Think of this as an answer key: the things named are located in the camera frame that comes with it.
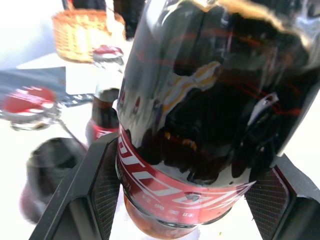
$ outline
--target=soda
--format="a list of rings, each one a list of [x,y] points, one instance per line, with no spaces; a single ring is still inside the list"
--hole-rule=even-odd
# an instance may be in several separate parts
[[[175,239],[213,223],[275,166],[319,90],[310,6],[146,4],[117,104],[116,169],[139,229]]]
[[[123,52],[114,46],[101,46],[93,51],[96,91],[93,97],[91,120],[86,127],[90,145],[103,135],[116,132],[119,126],[114,101],[118,99],[123,78]]]

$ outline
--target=white surface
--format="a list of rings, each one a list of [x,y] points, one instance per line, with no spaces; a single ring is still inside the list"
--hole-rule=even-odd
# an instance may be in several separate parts
[[[0,69],[15,68],[56,51],[51,17],[61,0],[1,1]]]
[[[122,50],[125,53],[130,52],[132,43],[127,41]],[[128,59],[128,54],[124,56],[124,61]],[[74,63],[61,59],[56,53],[50,53],[45,56],[33,59],[17,66],[18,69],[41,69],[65,67],[66,92],[70,95],[75,94],[94,94],[96,91],[97,67],[88,63]]]
[[[320,189],[320,92],[284,153]]]

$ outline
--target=cola liquid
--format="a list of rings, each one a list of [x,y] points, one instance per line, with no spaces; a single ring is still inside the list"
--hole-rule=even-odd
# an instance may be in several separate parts
[[[101,136],[118,130],[117,111],[113,108],[118,95],[119,89],[116,88],[104,89],[99,94],[95,94],[91,120],[86,127],[86,137],[89,145]]]
[[[117,106],[125,205],[160,239],[224,216],[275,166],[319,90],[303,1],[204,2],[146,5]]]

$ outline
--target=blurred bottle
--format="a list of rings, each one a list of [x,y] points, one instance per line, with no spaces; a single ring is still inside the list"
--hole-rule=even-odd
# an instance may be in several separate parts
[[[61,180],[86,155],[73,138],[55,137],[41,143],[26,163],[27,183],[21,194],[21,210],[37,223]]]
[[[15,130],[38,130],[60,119],[61,104],[46,87],[23,86],[9,93],[2,104],[2,117]]]
[[[86,127],[87,142],[116,132],[119,120],[114,101],[118,99],[123,79],[123,52],[118,47],[102,46],[93,52],[97,85],[92,103],[91,120]]]

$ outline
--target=white table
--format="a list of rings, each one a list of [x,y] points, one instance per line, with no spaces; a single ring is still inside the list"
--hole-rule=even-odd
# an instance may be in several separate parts
[[[60,59],[55,53],[35,59],[31,62],[20,65],[19,69],[31,68],[51,68],[66,66],[68,78],[81,79],[81,76],[89,76],[91,66],[88,64],[70,63]],[[320,159],[320,150],[317,146],[317,137],[320,136],[320,96],[318,94],[314,104],[309,110],[303,123],[300,125],[290,143],[285,149],[285,153],[290,160],[305,174],[307,174],[314,183],[320,187],[320,177],[317,172],[317,160]],[[85,125],[90,118],[91,104],[69,108],[64,111],[62,119],[69,130],[82,142],[86,142]],[[5,121],[0,121],[0,128],[3,130],[0,137],[1,146],[5,147],[2,155],[6,158],[5,166],[0,168],[0,187],[4,192],[10,193],[10,198],[4,198],[5,203],[0,205],[0,223],[4,232],[12,239],[28,239],[34,229],[34,225],[23,219],[19,212],[18,201],[21,190],[26,182],[25,161],[32,151],[41,142],[53,137],[68,136],[59,125],[53,125],[43,131],[15,132],[9,128]],[[219,239],[233,240],[235,238],[245,237],[249,240],[261,239],[260,233],[254,222],[247,202],[241,198],[233,207],[231,212],[222,220],[207,226],[200,226],[190,235],[182,239]],[[116,209],[114,224],[111,232],[111,240],[123,240],[130,236],[136,236],[138,240],[151,240],[153,238],[146,236],[138,230],[128,216],[123,204],[123,192],[120,191],[118,205]]]

